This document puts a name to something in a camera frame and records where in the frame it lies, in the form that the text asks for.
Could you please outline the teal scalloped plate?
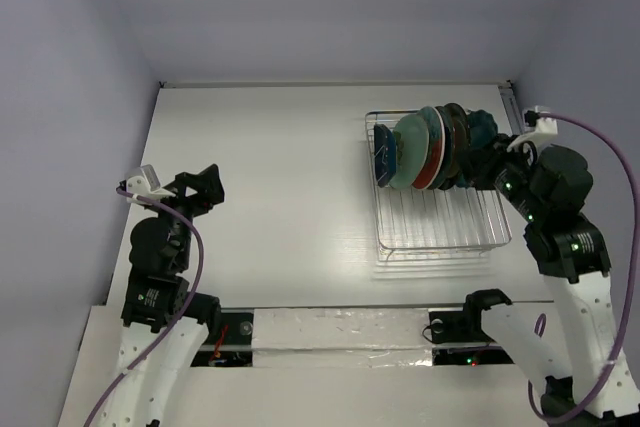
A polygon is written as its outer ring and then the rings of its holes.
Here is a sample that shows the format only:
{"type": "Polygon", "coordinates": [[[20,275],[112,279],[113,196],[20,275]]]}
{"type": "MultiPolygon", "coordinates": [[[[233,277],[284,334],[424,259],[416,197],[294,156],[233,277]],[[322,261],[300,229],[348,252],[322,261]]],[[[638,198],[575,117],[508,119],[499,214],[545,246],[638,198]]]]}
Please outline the teal scalloped plate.
{"type": "Polygon", "coordinates": [[[472,150],[486,147],[498,135],[498,126],[493,115],[485,110],[469,111],[467,121],[472,150]]]}

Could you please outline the brown rim cream plate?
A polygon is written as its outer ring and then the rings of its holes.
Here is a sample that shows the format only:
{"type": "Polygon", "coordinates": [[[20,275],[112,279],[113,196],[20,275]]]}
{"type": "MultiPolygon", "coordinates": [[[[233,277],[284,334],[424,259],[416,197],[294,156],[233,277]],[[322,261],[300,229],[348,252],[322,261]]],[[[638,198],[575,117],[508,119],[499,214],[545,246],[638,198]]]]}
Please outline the brown rim cream plate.
{"type": "Polygon", "coordinates": [[[461,175],[459,155],[470,146],[470,127],[467,112],[457,103],[448,103],[444,109],[450,115],[453,124],[454,148],[452,165],[447,174],[448,186],[453,187],[461,175]]]}

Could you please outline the red teal floral plate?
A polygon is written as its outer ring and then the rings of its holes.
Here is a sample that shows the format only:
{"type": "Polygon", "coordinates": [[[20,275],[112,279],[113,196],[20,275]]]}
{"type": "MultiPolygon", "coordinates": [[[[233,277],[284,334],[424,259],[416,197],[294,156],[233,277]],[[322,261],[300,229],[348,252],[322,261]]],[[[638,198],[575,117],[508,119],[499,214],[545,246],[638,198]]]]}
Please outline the red teal floral plate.
{"type": "Polygon", "coordinates": [[[403,116],[393,127],[396,173],[390,181],[396,190],[434,185],[444,159],[444,122],[435,107],[427,106],[403,116]]]}

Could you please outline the dark blue leaf dish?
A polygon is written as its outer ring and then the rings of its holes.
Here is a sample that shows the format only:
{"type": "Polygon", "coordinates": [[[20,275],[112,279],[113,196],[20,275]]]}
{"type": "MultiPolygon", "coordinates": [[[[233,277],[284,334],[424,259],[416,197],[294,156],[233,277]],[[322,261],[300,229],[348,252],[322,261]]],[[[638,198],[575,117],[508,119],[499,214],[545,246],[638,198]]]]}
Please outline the dark blue leaf dish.
{"type": "Polygon", "coordinates": [[[397,172],[397,145],[393,132],[384,124],[375,124],[374,172],[376,184],[387,187],[397,172]]]}

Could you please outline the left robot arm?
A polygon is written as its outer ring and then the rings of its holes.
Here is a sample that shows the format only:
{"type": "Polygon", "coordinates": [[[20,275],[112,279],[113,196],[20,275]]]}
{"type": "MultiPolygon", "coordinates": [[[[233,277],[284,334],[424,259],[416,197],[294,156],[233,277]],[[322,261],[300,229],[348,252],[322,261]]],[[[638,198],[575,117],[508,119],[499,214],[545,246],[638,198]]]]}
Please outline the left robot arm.
{"type": "Polygon", "coordinates": [[[217,297],[188,281],[190,252],[205,252],[193,224],[223,203],[219,168],[181,172],[163,185],[150,165],[131,171],[117,193],[153,211],[130,233],[122,329],[114,380],[85,421],[88,426],[166,426],[194,357],[221,330],[217,297]]]}

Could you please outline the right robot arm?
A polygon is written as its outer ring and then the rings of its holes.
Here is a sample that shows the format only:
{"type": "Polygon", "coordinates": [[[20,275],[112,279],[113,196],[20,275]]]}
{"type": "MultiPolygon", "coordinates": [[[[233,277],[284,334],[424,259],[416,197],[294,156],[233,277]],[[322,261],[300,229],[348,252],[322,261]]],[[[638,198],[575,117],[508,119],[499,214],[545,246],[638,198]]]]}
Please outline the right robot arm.
{"type": "Polygon", "coordinates": [[[472,186],[497,190],[525,219],[524,240],[554,300],[569,360],[525,328],[498,289],[467,296],[462,331],[488,335],[507,352],[547,425],[638,425],[639,389],[622,349],[628,319],[614,318],[606,243],[582,212],[593,186],[587,161],[556,145],[526,153],[517,137],[500,134],[460,162],[472,186]]]}

